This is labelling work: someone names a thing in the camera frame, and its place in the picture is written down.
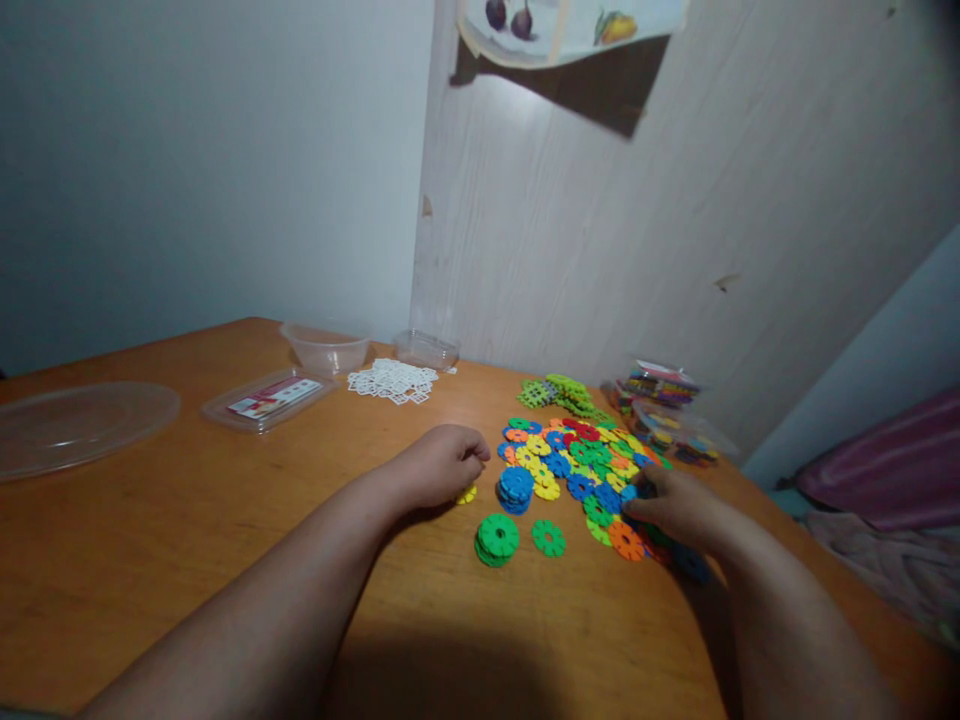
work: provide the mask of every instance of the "eggplant illustration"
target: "eggplant illustration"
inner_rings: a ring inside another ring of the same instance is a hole
[[[527,0],[523,0],[523,10],[513,16],[510,31],[521,40],[530,39],[530,35],[533,33],[533,15],[530,14]]]

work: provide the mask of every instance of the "right hand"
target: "right hand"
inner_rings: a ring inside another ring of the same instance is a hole
[[[626,515],[653,523],[685,545],[710,552],[746,518],[692,475],[647,465],[634,482],[650,481],[657,496],[631,500]]]

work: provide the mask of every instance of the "clear plastic container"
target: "clear plastic container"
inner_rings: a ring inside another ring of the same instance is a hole
[[[739,448],[709,420],[694,415],[688,410],[671,408],[633,400],[633,417],[629,419],[631,430],[641,440],[655,441],[661,447],[691,445],[704,453],[715,451],[729,457],[740,454]]]
[[[0,482],[105,457],[179,412],[176,392],[141,382],[86,385],[0,406]]]
[[[444,371],[452,368],[460,359],[460,343],[441,340],[422,330],[404,330],[393,339],[397,360],[409,365],[420,365]]]
[[[290,341],[305,369],[333,377],[363,365],[373,331],[365,323],[323,318],[310,325],[285,322],[280,334]]]
[[[240,432],[268,433],[337,387],[309,370],[288,368],[214,398],[200,412]]]
[[[702,389],[683,368],[641,358],[634,359],[630,374],[620,380],[620,386],[669,407],[689,405]]]

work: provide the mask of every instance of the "label on box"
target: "label on box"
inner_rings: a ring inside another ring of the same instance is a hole
[[[288,378],[275,385],[265,387],[263,390],[258,390],[253,395],[248,395],[243,400],[233,403],[233,405],[228,405],[227,410],[252,420],[261,420],[280,408],[303,400],[321,387],[322,385],[316,380]]]

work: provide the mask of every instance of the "plastic storage box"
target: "plastic storage box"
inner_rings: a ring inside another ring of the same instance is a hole
[[[688,410],[673,410],[640,398],[634,398],[632,408],[628,422],[634,435],[661,452],[676,446],[678,457],[685,453],[686,457],[714,460],[719,454],[733,457],[740,453],[709,420]]]
[[[411,328],[393,339],[397,348],[397,360],[409,365],[421,365],[444,371],[460,359],[460,343],[441,340],[434,335]]]
[[[303,412],[337,387],[308,370],[289,368],[214,398],[200,412],[240,432],[263,435]]]
[[[683,407],[700,394],[700,386],[683,368],[661,365],[651,360],[635,359],[628,377],[620,386],[669,407]]]

